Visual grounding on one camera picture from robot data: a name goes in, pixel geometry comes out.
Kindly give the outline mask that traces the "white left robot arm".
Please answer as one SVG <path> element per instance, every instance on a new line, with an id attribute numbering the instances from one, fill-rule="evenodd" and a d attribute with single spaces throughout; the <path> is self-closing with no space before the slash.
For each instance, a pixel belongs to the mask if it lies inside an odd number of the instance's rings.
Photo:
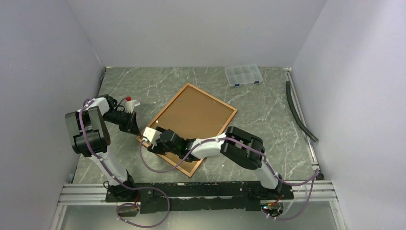
<path id="1" fill-rule="evenodd" d="M 108 94 L 87 99 L 82 108 L 65 115 L 70 144 L 76 154 L 91 159 L 108 179 L 108 187 L 124 201 L 137 195 L 137 187 L 128 170 L 108 151 L 111 143 L 106 122 L 125 133 L 139 136 L 135 108 L 139 100 L 125 97 L 117 101 Z"/>

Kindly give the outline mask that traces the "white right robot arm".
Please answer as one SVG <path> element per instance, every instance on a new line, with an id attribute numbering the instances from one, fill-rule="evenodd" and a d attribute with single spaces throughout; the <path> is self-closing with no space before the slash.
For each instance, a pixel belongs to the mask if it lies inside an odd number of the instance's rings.
<path id="1" fill-rule="evenodd" d="M 148 151 L 159 155 L 172 153 L 181 162 L 222 155 L 238 166 L 252 170 L 267 198 L 274 199 L 282 192 L 281 177 L 269 164 L 263 140 L 235 126 L 215 137 L 190 139 L 182 138 L 170 129 L 147 127 L 142 140 L 150 144 Z"/>

